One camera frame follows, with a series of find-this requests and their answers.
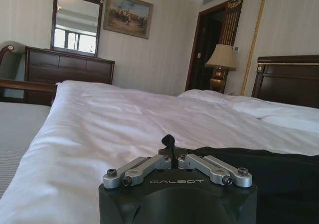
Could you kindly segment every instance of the lampshade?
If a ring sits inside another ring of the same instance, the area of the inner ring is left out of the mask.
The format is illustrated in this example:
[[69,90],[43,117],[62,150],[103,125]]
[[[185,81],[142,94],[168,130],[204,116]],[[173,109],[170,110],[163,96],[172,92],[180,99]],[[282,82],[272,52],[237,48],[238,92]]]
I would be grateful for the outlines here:
[[236,70],[233,47],[218,44],[211,58],[207,61],[206,67],[223,67],[229,70]]

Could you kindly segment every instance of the striped bedding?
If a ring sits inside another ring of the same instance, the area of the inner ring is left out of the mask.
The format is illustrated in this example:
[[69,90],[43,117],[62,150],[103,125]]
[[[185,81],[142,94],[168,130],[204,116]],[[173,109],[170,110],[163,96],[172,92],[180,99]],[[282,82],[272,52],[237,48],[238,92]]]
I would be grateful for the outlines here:
[[0,198],[49,111],[46,106],[0,103]]

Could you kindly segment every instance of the wooden dresser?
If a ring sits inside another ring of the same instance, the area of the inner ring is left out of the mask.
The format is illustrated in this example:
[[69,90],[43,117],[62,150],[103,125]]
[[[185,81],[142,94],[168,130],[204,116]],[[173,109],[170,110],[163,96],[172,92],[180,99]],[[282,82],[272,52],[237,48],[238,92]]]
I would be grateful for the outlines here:
[[[26,47],[25,80],[55,84],[65,80],[112,84],[114,61]],[[51,105],[51,94],[26,91],[29,104]]]

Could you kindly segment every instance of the wall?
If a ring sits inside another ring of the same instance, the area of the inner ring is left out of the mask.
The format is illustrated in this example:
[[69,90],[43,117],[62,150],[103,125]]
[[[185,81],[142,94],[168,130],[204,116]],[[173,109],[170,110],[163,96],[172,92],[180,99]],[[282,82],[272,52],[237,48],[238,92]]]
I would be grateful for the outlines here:
[[[178,95],[185,88],[199,4],[143,1],[154,4],[150,38],[102,30],[98,56],[116,61],[117,86]],[[0,0],[0,43],[15,40],[49,48],[52,4],[53,0]]]
[[[227,0],[214,0],[205,10]],[[246,86],[251,96],[259,56],[319,54],[318,0],[266,0],[252,66]],[[230,72],[225,93],[240,94],[261,0],[244,0],[234,46],[237,70]]]

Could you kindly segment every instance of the black fabric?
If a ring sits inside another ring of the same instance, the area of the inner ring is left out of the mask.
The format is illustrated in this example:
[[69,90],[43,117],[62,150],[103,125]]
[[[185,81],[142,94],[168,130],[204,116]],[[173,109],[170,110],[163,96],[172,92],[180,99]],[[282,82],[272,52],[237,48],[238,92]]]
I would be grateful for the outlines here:
[[258,187],[257,224],[319,224],[319,156],[242,148],[187,151],[248,168]]

